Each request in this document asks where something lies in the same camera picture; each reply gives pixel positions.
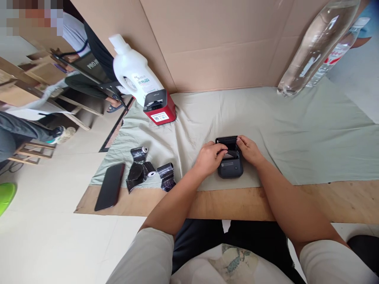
bottle cap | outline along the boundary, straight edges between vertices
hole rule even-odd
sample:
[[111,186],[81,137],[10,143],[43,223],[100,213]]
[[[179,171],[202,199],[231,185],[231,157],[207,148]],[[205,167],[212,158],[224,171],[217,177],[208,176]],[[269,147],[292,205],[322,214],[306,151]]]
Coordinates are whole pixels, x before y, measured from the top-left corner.
[[355,23],[353,24],[353,27],[354,28],[363,28],[368,23],[369,20],[370,20],[369,17],[359,18],[358,20],[355,21]]
[[109,40],[114,46],[114,50],[118,54],[123,54],[129,50],[131,50],[131,47],[124,41],[122,36],[120,34],[115,34],[111,37],[109,37]]

black portable printer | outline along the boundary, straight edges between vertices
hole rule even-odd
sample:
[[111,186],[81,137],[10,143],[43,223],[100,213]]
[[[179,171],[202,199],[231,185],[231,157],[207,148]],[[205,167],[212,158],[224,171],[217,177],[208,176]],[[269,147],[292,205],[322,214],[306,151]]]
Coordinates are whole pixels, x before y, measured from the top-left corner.
[[237,146],[237,136],[216,138],[216,143],[228,147],[228,153],[224,156],[217,168],[218,175],[223,179],[239,178],[244,173],[241,160],[241,150]]

black phone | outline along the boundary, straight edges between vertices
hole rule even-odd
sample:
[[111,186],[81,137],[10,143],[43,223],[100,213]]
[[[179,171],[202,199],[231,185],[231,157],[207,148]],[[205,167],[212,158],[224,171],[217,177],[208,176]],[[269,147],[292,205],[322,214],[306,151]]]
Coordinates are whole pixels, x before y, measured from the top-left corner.
[[120,193],[122,175],[124,174],[125,164],[117,164],[107,168],[103,184],[101,185],[95,211],[115,206]]

wooden stool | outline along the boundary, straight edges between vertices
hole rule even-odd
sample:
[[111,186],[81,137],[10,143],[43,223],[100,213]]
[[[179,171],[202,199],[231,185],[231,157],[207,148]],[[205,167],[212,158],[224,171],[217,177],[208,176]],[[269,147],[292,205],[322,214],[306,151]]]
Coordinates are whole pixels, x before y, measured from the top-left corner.
[[[46,145],[35,142],[25,142],[23,143],[15,152],[13,157],[8,158],[8,160],[16,161],[24,164],[38,164],[39,159],[51,159],[53,156],[55,145]],[[51,154],[44,154],[45,150],[50,150]]]

white t-shirt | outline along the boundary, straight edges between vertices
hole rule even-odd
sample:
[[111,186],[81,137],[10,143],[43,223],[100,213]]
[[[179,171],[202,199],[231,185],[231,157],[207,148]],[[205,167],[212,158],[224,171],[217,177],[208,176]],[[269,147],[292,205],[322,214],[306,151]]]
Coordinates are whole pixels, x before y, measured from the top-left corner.
[[[134,238],[107,284],[245,284],[291,280],[274,264],[244,249],[218,245],[172,272],[174,239],[147,228]],[[335,241],[306,245],[300,264],[308,284],[378,283],[379,278],[350,249]]]
[[[75,51],[83,48],[87,40],[87,34],[84,30],[84,24],[77,18],[63,12],[63,35],[62,37],[72,46]],[[87,44],[86,48],[79,53],[79,56],[90,52],[90,46]]]

